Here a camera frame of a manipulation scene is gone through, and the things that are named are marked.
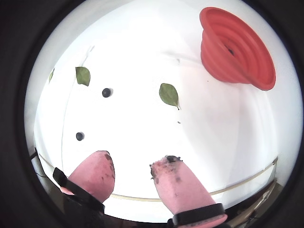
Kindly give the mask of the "pink-tipped black gripper finger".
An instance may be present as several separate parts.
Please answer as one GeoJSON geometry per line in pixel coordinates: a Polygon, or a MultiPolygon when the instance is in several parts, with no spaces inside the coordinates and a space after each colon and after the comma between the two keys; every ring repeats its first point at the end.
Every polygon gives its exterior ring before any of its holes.
{"type": "Polygon", "coordinates": [[[173,155],[150,165],[159,198],[173,214],[173,228],[227,228],[228,216],[191,169],[173,155]]]}
{"type": "Polygon", "coordinates": [[[114,190],[114,163],[108,151],[96,151],[66,176],[59,168],[53,179],[64,196],[64,213],[73,228],[103,228],[104,201],[114,190]]]}

